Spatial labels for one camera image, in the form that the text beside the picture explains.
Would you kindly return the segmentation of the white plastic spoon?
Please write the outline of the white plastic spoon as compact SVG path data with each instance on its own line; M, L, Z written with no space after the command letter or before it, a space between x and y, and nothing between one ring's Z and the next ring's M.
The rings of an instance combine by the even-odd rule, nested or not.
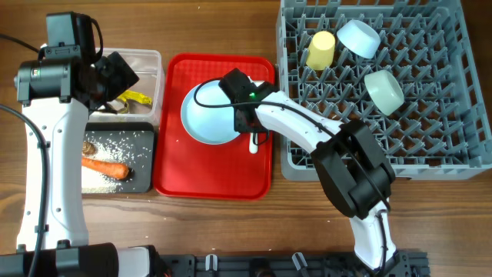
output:
M249 152L251 154L256 154L258 152L258 134L257 133L252 132L250 134Z

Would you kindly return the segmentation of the large light blue plate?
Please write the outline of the large light blue plate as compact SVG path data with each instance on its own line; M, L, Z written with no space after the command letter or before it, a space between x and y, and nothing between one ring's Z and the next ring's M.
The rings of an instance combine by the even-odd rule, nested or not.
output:
M229 98L218 86L218 80L202 85L196 95L204 105L230 104ZM234 130L234 109L205 108L196 103L196 85L184 98L181 105L181 123L185 131L196 141L207 145L221 145L235 140L240 133Z

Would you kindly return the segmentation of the yellow wrapper strip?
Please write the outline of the yellow wrapper strip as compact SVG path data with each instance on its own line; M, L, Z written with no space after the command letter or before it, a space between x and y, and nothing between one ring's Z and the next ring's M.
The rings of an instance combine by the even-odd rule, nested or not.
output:
M141 105L152 105L151 97L146 96L143 93L135 92L132 90L127 90L123 92L116 98L116 100L123 104L123 108L118 110L118 114L129 113L130 110L130 106L128 104L129 100L137 102L138 104Z

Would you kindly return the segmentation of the brown food lump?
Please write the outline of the brown food lump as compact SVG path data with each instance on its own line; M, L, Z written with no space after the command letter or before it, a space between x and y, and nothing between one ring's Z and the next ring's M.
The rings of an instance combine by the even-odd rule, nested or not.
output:
M84 156L92 156L97 153L97 148L88 141L83 141L82 154Z

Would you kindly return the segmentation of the orange carrot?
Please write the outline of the orange carrot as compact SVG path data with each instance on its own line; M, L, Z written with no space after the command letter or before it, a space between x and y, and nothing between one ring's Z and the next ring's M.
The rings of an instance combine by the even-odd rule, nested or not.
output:
M85 157L81 159L81 165L113 179L126 179L130 172L129 167L125 164L98 161L94 159L87 159Z

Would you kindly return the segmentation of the yellow plastic cup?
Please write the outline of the yellow plastic cup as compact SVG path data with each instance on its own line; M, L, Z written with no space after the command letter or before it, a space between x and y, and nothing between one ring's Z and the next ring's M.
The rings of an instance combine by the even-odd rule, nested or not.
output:
M308 47L306 65L313 70L325 70L334 59L335 37L328 31L314 34Z

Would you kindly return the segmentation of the light blue bowl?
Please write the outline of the light blue bowl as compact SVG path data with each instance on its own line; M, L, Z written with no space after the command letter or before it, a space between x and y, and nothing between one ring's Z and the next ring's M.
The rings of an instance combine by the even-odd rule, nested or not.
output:
M362 58L373 58L381 38L368 24L352 19L337 31L337 38L345 48Z

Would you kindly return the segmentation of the teal green bowl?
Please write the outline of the teal green bowl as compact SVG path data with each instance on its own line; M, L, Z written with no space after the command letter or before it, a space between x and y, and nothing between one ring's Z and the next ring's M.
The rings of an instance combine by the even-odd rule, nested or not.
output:
M404 93L397 79L386 70L364 76L364 84L372 102L386 116L404 103Z

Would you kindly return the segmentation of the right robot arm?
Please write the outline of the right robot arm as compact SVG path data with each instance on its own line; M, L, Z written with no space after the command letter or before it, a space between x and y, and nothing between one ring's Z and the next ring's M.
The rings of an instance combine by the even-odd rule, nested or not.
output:
M355 255L377 274L386 274L396 252L387 220L395 173L366 124L324 118L283 92L264 98L249 92L230 102L310 153L326 196L350 219Z

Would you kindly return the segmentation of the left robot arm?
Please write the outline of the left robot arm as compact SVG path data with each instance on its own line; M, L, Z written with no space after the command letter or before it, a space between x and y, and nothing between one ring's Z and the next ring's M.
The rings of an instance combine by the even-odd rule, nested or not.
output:
M18 117L27 134L25 211L17 251L1 258L3 276L150 276L149 246L92 245L81 199L82 144L91 112L138 76L118 54L92 62L49 55L23 62L16 76Z

